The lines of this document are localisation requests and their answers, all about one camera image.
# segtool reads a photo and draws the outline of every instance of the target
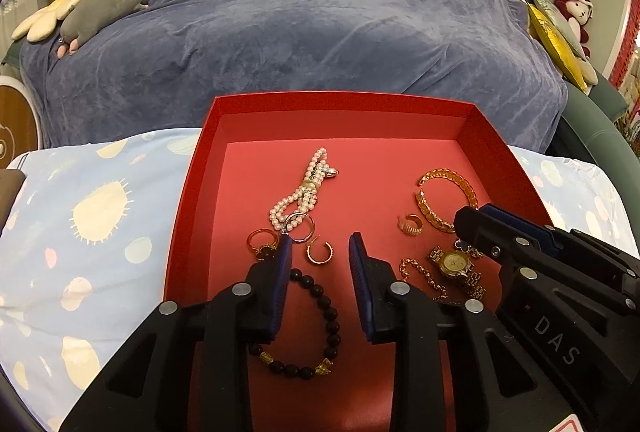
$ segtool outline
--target gold watch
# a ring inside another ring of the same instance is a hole
[[[482,274],[473,272],[474,265],[466,253],[445,253],[436,246],[429,254],[429,259],[440,268],[444,276],[455,280],[470,298],[482,300],[486,291],[478,285]]]

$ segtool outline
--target white and red sticker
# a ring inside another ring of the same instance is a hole
[[[553,427],[549,432],[584,432],[578,417],[571,414],[568,418],[562,420],[562,423]]]

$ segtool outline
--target black bead bracelet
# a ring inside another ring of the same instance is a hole
[[[289,279],[292,282],[299,282],[303,288],[309,290],[311,296],[317,299],[318,307],[322,310],[322,314],[327,320],[324,328],[329,336],[326,339],[328,347],[323,351],[324,359],[316,368],[298,367],[293,364],[285,365],[274,359],[260,344],[249,344],[249,354],[258,356],[273,374],[284,374],[287,378],[302,378],[303,380],[311,380],[316,374],[318,376],[326,376],[331,373],[329,367],[334,364],[333,360],[338,357],[337,348],[342,341],[338,334],[340,324],[336,321],[338,311],[331,307],[331,299],[324,295],[324,288],[316,284],[312,276],[302,275],[299,269],[294,268],[291,270]]]

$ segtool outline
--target pearl necklace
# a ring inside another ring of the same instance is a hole
[[[298,202],[297,212],[306,214],[308,211],[314,209],[314,205],[318,202],[318,189],[322,184],[324,178],[330,178],[338,175],[338,171],[335,168],[329,167],[326,163],[326,149],[324,147],[319,148],[309,162],[309,166],[306,168],[305,177],[302,183],[295,192],[288,197],[283,197],[278,201],[274,207],[269,210],[269,220],[273,225],[273,229],[276,232],[286,229],[290,232],[297,225],[302,222],[302,216],[297,216],[289,224],[283,228],[283,222],[285,222],[287,216],[284,214],[284,210],[293,203]]]

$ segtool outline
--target red stuffed bear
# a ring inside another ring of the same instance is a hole
[[[556,6],[569,22],[572,31],[580,41],[580,44],[586,44],[589,41],[589,34],[584,29],[584,25],[593,17],[593,2],[590,0],[556,0]],[[585,46],[584,54],[588,57],[591,52]]]

